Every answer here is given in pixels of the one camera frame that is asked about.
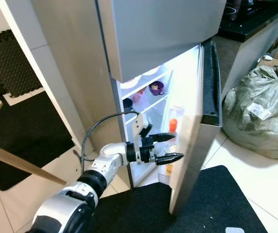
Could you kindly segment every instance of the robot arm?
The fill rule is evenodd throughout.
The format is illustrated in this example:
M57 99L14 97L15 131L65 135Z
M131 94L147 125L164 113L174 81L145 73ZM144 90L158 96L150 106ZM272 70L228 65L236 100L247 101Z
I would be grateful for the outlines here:
M152 128L148 118L139 114L132 126L134 143L121 142L104 146L99 157L79 179L46 200L35 214L27 233L86 233L104 190L112 182L120 166L129 162L172 163L183 157L180 153L164 156L154 154L154 142L163 142L170 133L146 135Z

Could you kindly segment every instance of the white label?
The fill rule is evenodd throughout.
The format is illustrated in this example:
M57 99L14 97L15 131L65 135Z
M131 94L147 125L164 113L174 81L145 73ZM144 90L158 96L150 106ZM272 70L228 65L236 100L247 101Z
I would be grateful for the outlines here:
M247 107L247 110L255 114L261 120L265 120L271 115L271 112L269 110L263 108L260 104L257 103L252 103L251 105L249 105Z

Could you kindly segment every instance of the gray plastic bag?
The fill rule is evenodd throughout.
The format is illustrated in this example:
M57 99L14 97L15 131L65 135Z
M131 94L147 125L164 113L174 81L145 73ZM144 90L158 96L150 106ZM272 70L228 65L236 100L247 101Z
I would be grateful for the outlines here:
M278 66L255 68L228 92L223 129L236 144L278 159Z

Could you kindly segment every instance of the refrigerator door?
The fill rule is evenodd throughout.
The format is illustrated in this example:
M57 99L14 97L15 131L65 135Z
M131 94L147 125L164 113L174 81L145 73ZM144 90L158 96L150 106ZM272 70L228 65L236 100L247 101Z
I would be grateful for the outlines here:
M194 79L189 107L185 106L182 131L177 144L184 158L173 164L170 178L172 196L170 213L179 214L190 198L201 166L221 128L221 88L219 65L215 44L208 40L202 43L198 77Z
M226 0L98 0L109 70L126 82L218 32Z

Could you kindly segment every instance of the white bowl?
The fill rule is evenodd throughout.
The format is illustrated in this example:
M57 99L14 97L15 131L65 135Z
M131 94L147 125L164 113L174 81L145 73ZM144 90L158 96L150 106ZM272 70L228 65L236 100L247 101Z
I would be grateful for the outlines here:
M152 75L152 74L155 74L155 73L158 71L158 68L159 68L159 67L160 67L160 66L155 67L155 68L153 68L153 69L151 69L151 70L149 70L149 71L143 73L142 75Z
M121 89L129 89L129 88L132 88L134 86L137 85L137 83L139 82L139 79L141 78L141 75L133 78L132 80L129 80L128 82L125 82L125 83L121 83L120 84L120 88Z

